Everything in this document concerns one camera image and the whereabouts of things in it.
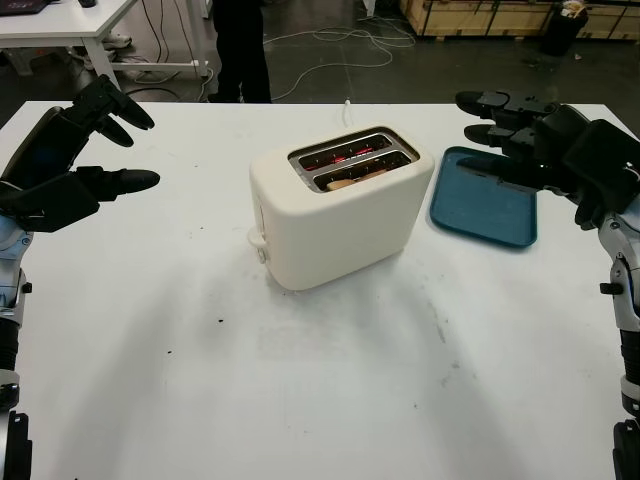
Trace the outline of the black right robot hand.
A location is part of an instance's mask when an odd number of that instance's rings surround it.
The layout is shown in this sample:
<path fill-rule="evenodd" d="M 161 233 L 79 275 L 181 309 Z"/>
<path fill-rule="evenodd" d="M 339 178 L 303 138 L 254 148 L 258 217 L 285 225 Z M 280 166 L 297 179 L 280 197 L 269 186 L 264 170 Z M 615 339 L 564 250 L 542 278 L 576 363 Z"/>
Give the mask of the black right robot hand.
<path fill-rule="evenodd" d="M 624 213 L 639 195 L 639 141 L 612 123 L 505 91 L 463 91 L 455 103 L 484 121 L 467 126 L 465 137 L 506 157 L 463 160 L 461 168 L 514 189 L 564 196 L 585 227 L 608 212 Z"/>

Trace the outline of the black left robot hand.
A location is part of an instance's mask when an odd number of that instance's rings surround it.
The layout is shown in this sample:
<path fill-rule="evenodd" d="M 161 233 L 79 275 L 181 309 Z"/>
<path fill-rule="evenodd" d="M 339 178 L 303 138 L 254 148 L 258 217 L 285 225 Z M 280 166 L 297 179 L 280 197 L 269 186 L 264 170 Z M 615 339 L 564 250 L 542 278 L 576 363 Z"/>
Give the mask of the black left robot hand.
<path fill-rule="evenodd" d="M 154 127 L 106 75 L 82 89 L 70 107 L 47 110 L 1 175 L 1 215 L 26 231 L 52 233 L 96 213 L 102 202 L 156 186 L 154 171 L 73 167 L 94 132 L 122 147 L 134 144 L 114 116 L 141 130 Z"/>

